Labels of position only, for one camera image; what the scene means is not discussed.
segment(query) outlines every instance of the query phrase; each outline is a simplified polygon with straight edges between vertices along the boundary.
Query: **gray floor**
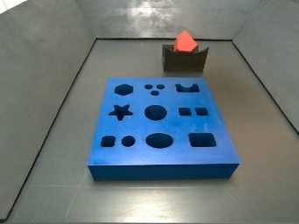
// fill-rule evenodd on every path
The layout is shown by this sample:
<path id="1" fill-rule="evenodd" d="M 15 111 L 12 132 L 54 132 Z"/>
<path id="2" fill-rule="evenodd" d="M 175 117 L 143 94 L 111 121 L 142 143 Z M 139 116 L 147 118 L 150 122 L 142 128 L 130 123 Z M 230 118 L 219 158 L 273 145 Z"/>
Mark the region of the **gray floor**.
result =
<path id="1" fill-rule="evenodd" d="M 242 159 L 233 178 L 92 181 L 86 163 L 107 77 L 178 75 L 163 72 L 162 44 L 171 43 L 98 41 L 10 222 L 299 221 L 299 137 L 231 42 L 201 47 L 210 47 L 203 77 Z"/>

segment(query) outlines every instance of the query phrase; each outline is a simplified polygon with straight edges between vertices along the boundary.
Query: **gray surface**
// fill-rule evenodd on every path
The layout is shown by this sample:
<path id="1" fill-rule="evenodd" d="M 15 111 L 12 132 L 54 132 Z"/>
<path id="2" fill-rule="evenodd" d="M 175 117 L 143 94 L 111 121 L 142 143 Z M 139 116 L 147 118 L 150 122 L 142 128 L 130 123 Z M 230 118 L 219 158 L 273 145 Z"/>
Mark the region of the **gray surface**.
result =
<path id="1" fill-rule="evenodd" d="M 263 1 L 234 43 L 299 131 L 299 3 Z"/>
<path id="2" fill-rule="evenodd" d="M 100 39 L 233 39 L 261 0 L 76 0 Z"/>
<path id="3" fill-rule="evenodd" d="M 178 75 L 163 72 L 171 43 L 98 41 L 10 222 L 299 221 L 299 137 L 231 42 L 201 44 L 210 47 L 203 76 L 242 159 L 233 178 L 92 181 L 86 163 L 107 77 Z"/>
<path id="4" fill-rule="evenodd" d="M 0 220 L 43 146 L 95 41 L 71 0 L 32 0 L 0 15 Z"/>

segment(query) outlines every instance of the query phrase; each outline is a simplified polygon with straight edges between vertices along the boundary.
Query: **cutout hole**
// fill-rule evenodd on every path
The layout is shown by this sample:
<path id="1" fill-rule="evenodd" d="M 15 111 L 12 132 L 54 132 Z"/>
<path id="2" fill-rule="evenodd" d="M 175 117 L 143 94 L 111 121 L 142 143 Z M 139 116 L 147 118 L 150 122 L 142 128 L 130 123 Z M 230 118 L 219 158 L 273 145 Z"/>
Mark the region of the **cutout hole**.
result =
<path id="1" fill-rule="evenodd" d="M 206 108 L 197 108 L 197 115 L 198 116 L 207 116 L 209 115 L 209 110 Z"/>
<path id="2" fill-rule="evenodd" d="M 159 84 L 159 85 L 156 85 L 156 88 L 164 89 L 164 85 L 163 84 Z"/>
<path id="3" fill-rule="evenodd" d="M 158 91 L 152 91 L 151 95 L 159 95 L 159 92 Z"/>
<path id="4" fill-rule="evenodd" d="M 191 147 L 215 147 L 217 141 L 211 133 L 191 133 L 190 134 Z"/>
<path id="5" fill-rule="evenodd" d="M 146 88 L 146 89 L 151 89 L 151 88 L 154 88 L 154 86 L 150 85 L 150 84 L 147 84 L 147 85 L 144 85 L 144 88 Z"/>
<path id="6" fill-rule="evenodd" d="M 100 141 L 102 147 L 114 147 L 116 142 L 116 138 L 114 136 L 103 136 Z"/>
<path id="7" fill-rule="evenodd" d="M 154 133 L 146 138 L 146 143 L 156 149 L 163 149 L 174 144 L 174 138 L 164 133 Z"/>
<path id="8" fill-rule="evenodd" d="M 190 108 L 179 108 L 179 113 L 180 113 L 180 116 L 191 116 L 192 115 L 192 111 Z"/>
<path id="9" fill-rule="evenodd" d="M 150 120 L 160 121 L 167 116 L 167 110 L 163 106 L 152 105 L 144 109 L 144 115 Z"/>
<path id="10" fill-rule="evenodd" d="M 136 143 L 136 139 L 132 136 L 126 136 L 122 140 L 122 144 L 126 147 L 131 147 Z"/>
<path id="11" fill-rule="evenodd" d="M 130 95 L 130 94 L 134 93 L 134 87 L 127 85 L 127 84 L 123 84 L 123 85 L 116 87 L 115 93 L 118 95 Z"/>
<path id="12" fill-rule="evenodd" d="M 126 116 L 131 116 L 134 113 L 128 110 L 130 105 L 127 104 L 124 107 L 115 105 L 115 111 L 110 112 L 110 116 L 116 116 L 119 121 L 123 121 Z"/>
<path id="13" fill-rule="evenodd" d="M 176 91 L 179 93 L 198 93 L 198 92 L 201 92 L 198 84 L 192 84 L 191 87 L 184 87 L 180 84 L 175 84 L 175 86 L 176 86 Z"/>

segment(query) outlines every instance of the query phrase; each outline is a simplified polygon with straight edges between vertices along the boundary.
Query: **hexagonal hole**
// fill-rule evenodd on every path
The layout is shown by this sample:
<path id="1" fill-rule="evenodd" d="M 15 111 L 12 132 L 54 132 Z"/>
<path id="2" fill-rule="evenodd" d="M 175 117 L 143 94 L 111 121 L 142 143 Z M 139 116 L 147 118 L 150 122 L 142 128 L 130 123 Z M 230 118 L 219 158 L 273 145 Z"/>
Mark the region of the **hexagonal hole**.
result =
<path id="1" fill-rule="evenodd" d="M 134 87 L 127 84 L 119 85 L 116 86 L 115 93 L 118 95 L 131 95 L 134 93 Z"/>

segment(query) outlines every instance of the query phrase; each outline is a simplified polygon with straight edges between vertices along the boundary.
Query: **gray wall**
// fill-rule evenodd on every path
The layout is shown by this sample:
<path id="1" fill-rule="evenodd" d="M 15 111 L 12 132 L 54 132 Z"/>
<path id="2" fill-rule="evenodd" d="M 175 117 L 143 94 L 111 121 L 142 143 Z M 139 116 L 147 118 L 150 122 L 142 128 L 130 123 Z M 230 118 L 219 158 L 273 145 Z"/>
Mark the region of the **gray wall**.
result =
<path id="1" fill-rule="evenodd" d="M 99 39 L 233 39 L 261 0 L 76 0 Z"/>
<path id="2" fill-rule="evenodd" d="M 265 0 L 234 43 L 299 131 L 299 3 Z"/>
<path id="3" fill-rule="evenodd" d="M 30 0 L 0 15 L 0 221 L 94 41 L 72 0 Z"/>

